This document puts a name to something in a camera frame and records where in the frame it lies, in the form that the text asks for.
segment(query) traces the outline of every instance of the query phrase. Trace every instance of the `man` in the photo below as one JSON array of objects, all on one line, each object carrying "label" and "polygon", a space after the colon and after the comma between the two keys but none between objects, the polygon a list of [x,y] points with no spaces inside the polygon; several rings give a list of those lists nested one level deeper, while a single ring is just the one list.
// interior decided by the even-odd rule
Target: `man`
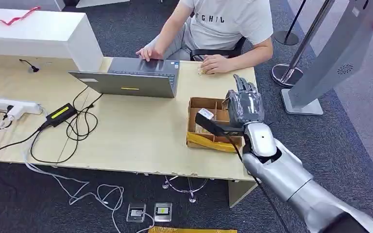
[{"label": "man", "polygon": [[204,72],[225,73],[271,59],[271,35],[269,0],[180,0],[161,33],[136,54],[147,61],[189,60],[192,50],[231,50],[246,37],[254,49],[241,56],[204,56]]}]

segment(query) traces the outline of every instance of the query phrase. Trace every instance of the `white t-shirt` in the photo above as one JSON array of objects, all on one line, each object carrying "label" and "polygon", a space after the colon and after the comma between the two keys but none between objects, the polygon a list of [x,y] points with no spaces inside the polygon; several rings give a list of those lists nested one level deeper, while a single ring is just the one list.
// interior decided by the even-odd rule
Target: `white t-shirt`
[{"label": "white t-shirt", "polygon": [[200,49],[230,50],[242,36],[253,45],[273,32],[269,0],[180,0],[194,9],[192,40]]}]

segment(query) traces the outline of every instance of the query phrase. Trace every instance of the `gray carpet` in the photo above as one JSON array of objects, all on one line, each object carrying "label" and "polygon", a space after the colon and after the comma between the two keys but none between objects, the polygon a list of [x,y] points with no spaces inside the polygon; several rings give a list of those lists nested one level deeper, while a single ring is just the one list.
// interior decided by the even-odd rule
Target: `gray carpet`
[{"label": "gray carpet", "polygon": [[[158,0],[131,0],[130,3],[65,10],[87,13],[105,56],[134,57],[138,48],[158,34],[175,4],[176,1],[170,0],[165,0],[164,4],[159,4]],[[275,29],[288,28],[293,19],[288,3],[271,0],[271,9]],[[302,35],[299,25],[296,33]],[[281,88],[270,79],[269,71],[277,63],[288,62],[296,48],[277,43],[274,46],[274,58],[255,68],[267,117],[274,122],[271,126],[274,136],[300,157],[318,183],[373,217],[373,163],[337,95],[329,91],[322,96],[323,116],[287,115],[279,96]],[[300,67],[309,67],[313,60],[314,53],[308,48]],[[125,222],[128,203],[137,201],[148,204],[148,213],[153,213],[153,204],[157,201],[173,203],[172,222],[159,223],[160,226],[237,229],[240,233],[283,232],[259,189],[235,208],[229,209],[226,181],[208,182],[197,194],[197,203],[191,204],[187,196],[163,190],[161,176],[66,168],[55,170],[51,167],[43,169],[92,181],[86,189],[88,191],[93,191],[100,183],[124,186],[124,205],[115,216],[123,233],[134,233],[149,224],[148,221],[143,224]],[[0,164],[0,177],[4,180],[0,180],[0,233],[116,232],[109,210],[93,198],[69,206],[68,197],[52,177],[33,173],[24,165],[16,164]],[[17,193],[5,183],[15,186]],[[68,188],[76,190],[77,185],[68,183]],[[296,214],[271,196],[291,232],[306,232]]]}]

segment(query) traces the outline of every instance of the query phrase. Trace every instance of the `yellow object on floor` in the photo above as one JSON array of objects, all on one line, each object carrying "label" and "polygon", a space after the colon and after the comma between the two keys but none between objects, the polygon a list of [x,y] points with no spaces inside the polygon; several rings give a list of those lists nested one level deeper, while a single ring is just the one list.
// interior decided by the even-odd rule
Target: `yellow object on floor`
[{"label": "yellow object on floor", "polygon": [[148,233],[238,233],[236,230],[196,230],[169,227],[153,227]]}]

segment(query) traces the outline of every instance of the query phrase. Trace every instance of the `silver robotic arm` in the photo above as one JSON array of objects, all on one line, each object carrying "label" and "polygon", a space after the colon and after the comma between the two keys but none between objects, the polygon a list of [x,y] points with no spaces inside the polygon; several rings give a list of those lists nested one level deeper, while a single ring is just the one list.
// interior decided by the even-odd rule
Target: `silver robotic arm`
[{"label": "silver robotic arm", "polygon": [[373,233],[373,219],[336,198],[312,180],[301,160],[272,135],[264,124],[261,95],[252,83],[234,75],[238,92],[224,101],[230,126],[217,125],[199,113],[197,124],[215,135],[242,135],[242,162],[303,220],[312,233]]},{"label": "silver robotic arm", "polygon": [[242,155],[245,168],[295,210],[312,233],[373,233],[373,219],[313,181],[267,125],[249,123],[244,132],[251,142],[251,151]]}]

